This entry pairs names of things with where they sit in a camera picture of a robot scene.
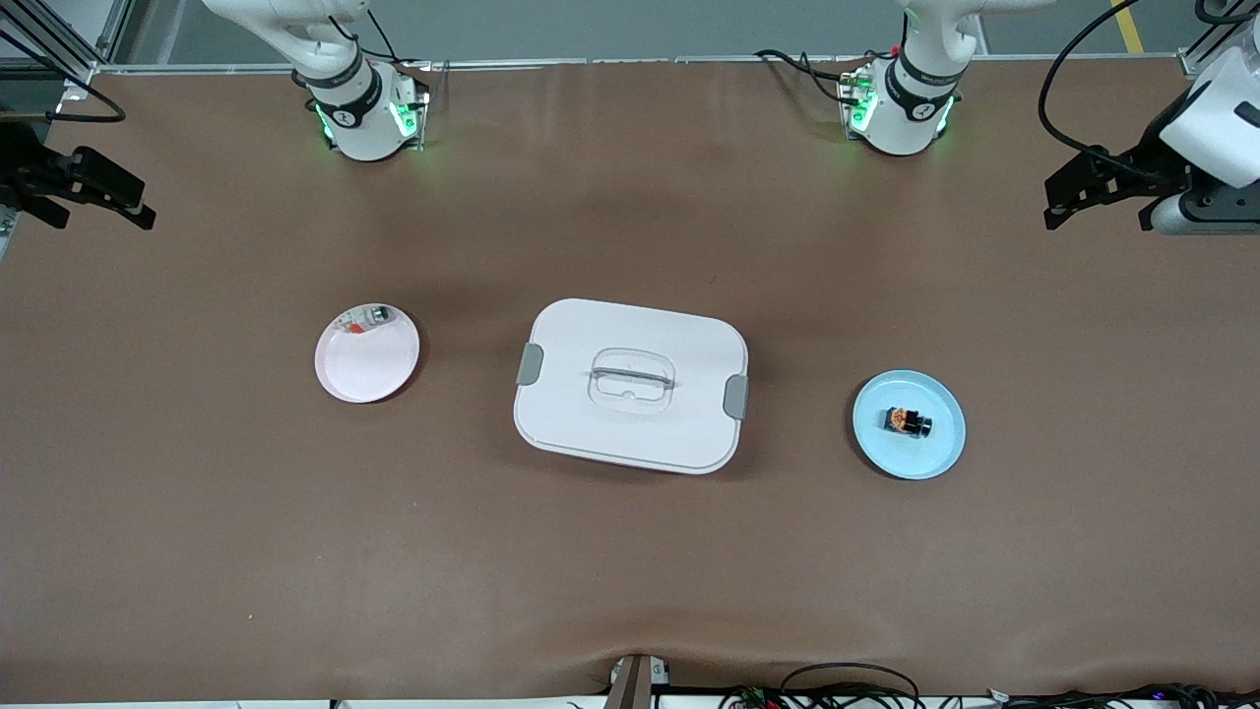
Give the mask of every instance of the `lid handle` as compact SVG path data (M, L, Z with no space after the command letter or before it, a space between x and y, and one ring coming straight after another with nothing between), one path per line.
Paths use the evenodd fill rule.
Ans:
M616 368L595 368L591 370L591 378L597 379L606 377L655 382L663 384L667 389L674 387L674 380L667 378L665 375L653 373L636 373L634 370L619 370Z

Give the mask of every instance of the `gray clip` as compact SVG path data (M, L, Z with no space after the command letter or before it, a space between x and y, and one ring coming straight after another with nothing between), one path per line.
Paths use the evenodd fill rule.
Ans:
M533 341L525 343L520 353L520 369L517 370L517 387L529 387L538 382L543 372L543 348Z
M727 417L737 422L743 421L748 412L748 378L743 375L731 375L726 380L726 395L722 397L722 411Z

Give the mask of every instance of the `table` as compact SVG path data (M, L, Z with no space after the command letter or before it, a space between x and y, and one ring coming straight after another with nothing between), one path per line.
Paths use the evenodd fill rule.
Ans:
M926 693L1250 689L1260 603L1260 239L1046 232L1070 151L1046 64L976 63L941 142L877 155L759 64L452 73L428 144L321 147L284 76L103 77L57 126L149 183L158 228L23 219L0 269L6 701L593 691L864 660ZM1052 112L1119 150L1176 62L1074 62ZM732 322L740 451L703 479L547 455L518 358L568 296ZM382 300L422 372L352 407L323 325ZM868 378L929 373L968 448L857 453Z

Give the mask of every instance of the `green indicator light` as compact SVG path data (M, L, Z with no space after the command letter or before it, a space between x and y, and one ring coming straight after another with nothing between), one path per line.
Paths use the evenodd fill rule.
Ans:
M867 91L866 96L853 107L853 120L850 126L856 131L863 131L871 125L871 115L874 113L878 96L874 91Z
M319 122L324 126L324 137L333 141L333 127L328 125L328 116L324 115L324 110L315 105L315 115L319 116Z
M397 103L391 103L389 107L393 108L392 113L394 122L398 123L398 131L402 132L404 137L416 135L415 111L408 108L406 105L399 106Z

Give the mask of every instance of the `gray floor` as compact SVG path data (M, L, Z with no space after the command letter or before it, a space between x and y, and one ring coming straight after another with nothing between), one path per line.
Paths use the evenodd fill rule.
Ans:
M278 62L275 50L219 19L200 0L139 4L120 63L256 64ZM471 59L673 59L680 55L751 54L779 48L815 54L861 54L898 39L900 13L891 0L479 0L416 3L375 0L375 13L401 55ZM994 54L1052 54L1108 0L1061 0L1032 14L988 16ZM1133 8L1147 52L1176 52L1203 28L1189 0L1144 0ZM355 25L369 48L372 26ZM1113 21L1081 52L1124 53Z

